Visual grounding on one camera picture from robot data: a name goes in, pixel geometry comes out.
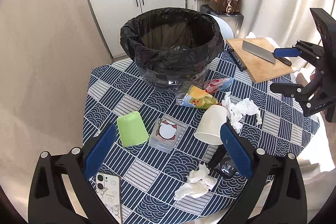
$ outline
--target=snack packet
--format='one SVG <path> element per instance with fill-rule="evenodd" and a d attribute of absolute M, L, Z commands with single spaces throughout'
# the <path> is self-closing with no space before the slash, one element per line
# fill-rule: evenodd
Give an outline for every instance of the snack packet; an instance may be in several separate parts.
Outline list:
<path fill-rule="evenodd" d="M 233 82 L 233 78 L 211 79 L 204 82 L 203 88 L 209 94 L 213 94 L 219 90 L 226 90 Z"/>
<path fill-rule="evenodd" d="M 215 97 L 205 90 L 192 85 L 186 94 L 178 94 L 176 104 L 180 106 L 208 109 L 211 105 L 218 104 Z"/>

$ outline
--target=wooden cutting board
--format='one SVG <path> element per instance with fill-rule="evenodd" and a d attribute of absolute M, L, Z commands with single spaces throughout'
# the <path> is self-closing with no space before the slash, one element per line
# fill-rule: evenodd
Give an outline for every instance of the wooden cutting board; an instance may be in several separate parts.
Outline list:
<path fill-rule="evenodd" d="M 239 61 L 247 67 L 247 72 L 250 75 L 253 83 L 261 83 L 293 72 L 291 67 L 285 65 L 279 60 L 276 60 L 276 63 L 273 64 L 267 60 L 255 56 L 252 53 L 242 50 L 243 40 L 253 43 L 270 52 L 274 51 L 274 46 L 265 38 L 226 40 L 226 43 L 230 46 L 230 48 L 235 51 Z"/>

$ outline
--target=blue gripper pad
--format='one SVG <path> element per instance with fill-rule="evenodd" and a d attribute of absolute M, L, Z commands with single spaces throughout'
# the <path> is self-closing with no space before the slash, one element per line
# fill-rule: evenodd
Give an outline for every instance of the blue gripper pad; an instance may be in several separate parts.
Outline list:
<path fill-rule="evenodd" d="M 220 129 L 220 139 L 239 174 L 245 176 L 247 179 L 251 179 L 253 176 L 252 159 L 226 124 L 223 124 Z"/>
<path fill-rule="evenodd" d="M 301 52 L 296 48 L 276 48 L 274 50 L 275 57 L 298 57 Z"/>
<path fill-rule="evenodd" d="M 92 150 L 85 159 L 84 177 L 87 180 L 97 174 L 107 153 L 110 151 L 113 143 L 116 141 L 116 126 L 111 124 L 105 132 L 102 132 L 102 134 L 104 135 L 100 136 L 99 141 L 92 148 Z"/>

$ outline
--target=robotic arm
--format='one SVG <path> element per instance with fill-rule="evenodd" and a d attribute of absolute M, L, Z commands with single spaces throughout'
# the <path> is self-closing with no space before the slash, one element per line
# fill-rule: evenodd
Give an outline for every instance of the robotic arm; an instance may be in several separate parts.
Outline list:
<path fill-rule="evenodd" d="M 270 90 L 294 98 L 305 117 L 327 109 L 325 119 L 336 122 L 336 20 L 321 8 L 310 8 L 323 47 L 298 40 L 292 48 L 274 50 L 276 57 L 300 56 L 316 70 L 316 77 L 305 87 L 299 84 L 272 83 Z"/>

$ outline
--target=white paper cup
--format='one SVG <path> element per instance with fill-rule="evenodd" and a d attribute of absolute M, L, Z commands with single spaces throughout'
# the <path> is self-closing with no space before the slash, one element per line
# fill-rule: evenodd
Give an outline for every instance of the white paper cup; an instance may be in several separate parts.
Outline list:
<path fill-rule="evenodd" d="M 203 114 L 194 137 L 207 144 L 223 144 L 221 127 L 224 123 L 226 123 L 226 108 L 220 105 L 212 105 Z"/>

